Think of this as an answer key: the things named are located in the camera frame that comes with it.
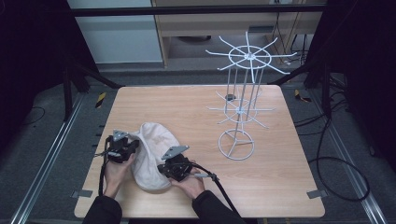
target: human hand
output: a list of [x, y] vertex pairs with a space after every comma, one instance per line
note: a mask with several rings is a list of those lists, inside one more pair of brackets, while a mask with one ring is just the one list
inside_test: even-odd
[[204, 180], [201, 177], [195, 176], [195, 174], [200, 174], [201, 172], [192, 167], [190, 175], [184, 178], [182, 181], [177, 182], [173, 178], [169, 178], [169, 181], [173, 186], [176, 186], [184, 191], [187, 197], [191, 199], [196, 199], [198, 195], [205, 191]]
[[114, 161], [109, 161], [107, 163], [105, 170], [106, 189], [103, 193], [104, 195], [113, 199], [116, 197], [132, 162], [134, 162], [134, 154], [131, 154], [129, 160], [126, 162], [116, 163]]

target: gray floor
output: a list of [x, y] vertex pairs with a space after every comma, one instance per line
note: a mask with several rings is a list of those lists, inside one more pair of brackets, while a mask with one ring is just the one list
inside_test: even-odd
[[[251, 37], [252, 43], [264, 46], [266, 41], [260, 35]], [[224, 39], [230, 43], [238, 44], [244, 40], [243, 36], [229, 36]], [[103, 73], [104, 76], [125, 85], [175, 85], [175, 84], [222, 84], [226, 83], [224, 73], [217, 71], [221, 63], [225, 63], [221, 57], [208, 56], [205, 49], [222, 51], [225, 49], [219, 40], [213, 36], [209, 41], [196, 39], [175, 38], [172, 41], [169, 64], [164, 69], [148, 68], [133, 72]], [[291, 70], [299, 66], [296, 61], [291, 65], [279, 64], [276, 67]], [[281, 75], [266, 70], [264, 82], [276, 80]], [[320, 88], [305, 90], [301, 85], [304, 75], [294, 78], [290, 83], [282, 87], [291, 116], [294, 121], [311, 118], [320, 114], [315, 102], [308, 103], [298, 100], [294, 91], [299, 90], [303, 97], [315, 99]], [[103, 84], [90, 80], [92, 86], [87, 94], [83, 94], [81, 109], [76, 121], [67, 135], [64, 144], [50, 169], [47, 180], [42, 190], [37, 195], [35, 205], [28, 217], [31, 223], [72, 223], [80, 222], [74, 216], [74, 207], [77, 199], [71, 198], [73, 190], [82, 188], [85, 176], [91, 165], [92, 156], [99, 141], [102, 126], [106, 124], [106, 118], [110, 112], [117, 90], [111, 90]], [[98, 95], [106, 92], [106, 98], [100, 108], [95, 108]], [[342, 101], [342, 94], [333, 98], [333, 104]], [[64, 117], [63, 89], [56, 86], [43, 91], [35, 98], [36, 108], [26, 118], [31, 124], [23, 125], [20, 133], [15, 137], [10, 147], [12, 154], [1, 160], [0, 179], [0, 223], [8, 223], [19, 208], [26, 192], [35, 180], [35, 175], [46, 158], [51, 144], [61, 129]], [[342, 139], [348, 155], [356, 166], [367, 176], [371, 197], [375, 199], [386, 221], [377, 222], [370, 220], [364, 203], [351, 203], [341, 200], [330, 193], [323, 198], [326, 214], [317, 219], [301, 218], [268, 218], [268, 223], [396, 223], [396, 174], [391, 171], [383, 158], [370, 156], [368, 145], [361, 134], [359, 125], [353, 116], [347, 112], [347, 104], [342, 104], [334, 109], [332, 125]], [[304, 135], [305, 133], [317, 133], [322, 130], [324, 119], [297, 128], [307, 160], [314, 159], [318, 150], [320, 134]], [[334, 143], [333, 132], [326, 132], [321, 145], [322, 156], [338, 157], [337, 145]], [[312, 172], [319, 189], [325, 189], [318, 179], [316, 165], [311, 164]], [[320, 170], [325, 182], [336, 192], [346, 197], [356, 198], [354, 185], [351, 184], [345, 165], [335, 162], [324, 161], [320, 163]]]

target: white cabinet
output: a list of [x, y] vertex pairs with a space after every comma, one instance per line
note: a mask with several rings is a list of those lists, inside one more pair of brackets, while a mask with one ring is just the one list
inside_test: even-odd
[[[68, 0], [71, 8], [151, 7], [150, 0]], [[76, 18], [92, 57], [101, 68], [163, 63], [153, 16]]]

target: black curtain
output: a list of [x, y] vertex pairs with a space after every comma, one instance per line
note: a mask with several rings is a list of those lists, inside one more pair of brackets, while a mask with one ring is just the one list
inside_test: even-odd
[[[43, 13], [69, 9], [65, 0], [4, 0], [0, 4], [0, 148], [21, 127], [35, 96], [63, 83], [64, 54], [97, 72], [75, 18]], [[86, 91], [85, 74], [75, 71], [72, 81]]]
[[[306, 62], [320, 56], [331, 72], [346, 76], [346, 98], [376, 155], [396, 171], [396, 13], [393, 1], [343, 1], [323, 13]], [[313, 69], [305, 81], [322, 81]]]

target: black sleeve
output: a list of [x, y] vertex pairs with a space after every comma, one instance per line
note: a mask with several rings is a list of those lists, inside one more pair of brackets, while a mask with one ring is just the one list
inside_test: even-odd
[[122, 210], [120, 204], [107, 196], [98, 196], [82, 221], [83, 224], [120, 224]]
[[204, 191], [192, 201], [192, 208], [202, 223], [246, 224], [240, 216], [226, 207], [209, 190]]

